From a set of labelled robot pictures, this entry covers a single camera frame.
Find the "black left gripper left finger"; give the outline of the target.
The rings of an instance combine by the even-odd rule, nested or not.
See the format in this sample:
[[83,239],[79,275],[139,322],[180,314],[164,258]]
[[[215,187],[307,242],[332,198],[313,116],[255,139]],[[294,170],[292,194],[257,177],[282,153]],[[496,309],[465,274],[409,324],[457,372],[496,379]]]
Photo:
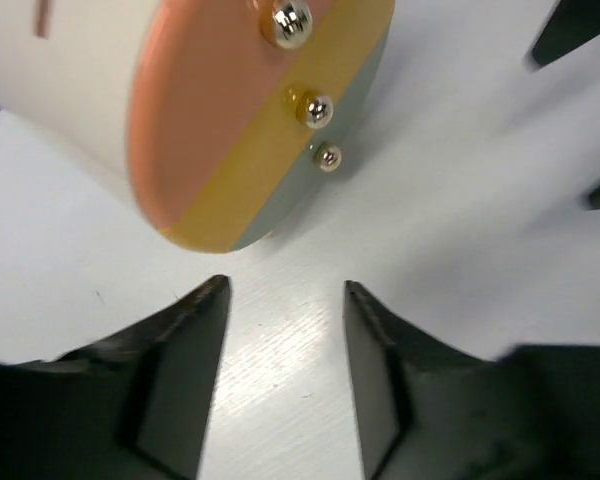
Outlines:
[[0,479],[193,479],[230,306],[209,278],[52,361],[0,363]]

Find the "orange top drawer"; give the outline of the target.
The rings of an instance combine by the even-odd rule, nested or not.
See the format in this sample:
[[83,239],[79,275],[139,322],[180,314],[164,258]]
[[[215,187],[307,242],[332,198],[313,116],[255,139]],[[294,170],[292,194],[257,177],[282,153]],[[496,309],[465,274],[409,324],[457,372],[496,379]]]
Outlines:
[[127,165],[157,229],[180,220],[331,10],[329,1],[163,1],[134,74]]

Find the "grey bottom drawer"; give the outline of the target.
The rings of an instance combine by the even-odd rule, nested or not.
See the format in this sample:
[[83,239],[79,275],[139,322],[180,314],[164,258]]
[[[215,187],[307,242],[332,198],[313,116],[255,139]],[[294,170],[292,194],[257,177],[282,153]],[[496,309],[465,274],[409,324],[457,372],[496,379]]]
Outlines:
[[316,151],[327,142],[342,145],[376,77],[389,31],[390,28],[387,27],[336,103],[334,118],[324,129],[313,135],[230,252],[241,250],[275,230],[321,183],[326,173],[314,164]]

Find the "yellow drawer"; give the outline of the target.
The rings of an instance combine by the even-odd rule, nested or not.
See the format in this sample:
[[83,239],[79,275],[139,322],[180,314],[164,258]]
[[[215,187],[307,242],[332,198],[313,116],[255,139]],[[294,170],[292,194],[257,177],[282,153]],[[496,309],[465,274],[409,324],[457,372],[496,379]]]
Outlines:
[[[268,234],[322,177],[324,142],[342,143],[375,78],[394,13],[392,1],[336,1],[295,62],[220,162],[184,216],[163,229],[189,250],[227,253]],[[330,123],[312,130],[296,109],[314,91],[330,97]]]

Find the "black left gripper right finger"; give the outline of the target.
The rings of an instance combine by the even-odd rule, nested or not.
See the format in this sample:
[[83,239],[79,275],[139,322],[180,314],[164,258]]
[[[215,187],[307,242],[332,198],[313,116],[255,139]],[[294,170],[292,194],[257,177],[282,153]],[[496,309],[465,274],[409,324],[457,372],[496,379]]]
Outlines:
[[344,287],[367,479],[600,479],[600,346],[481,360]]

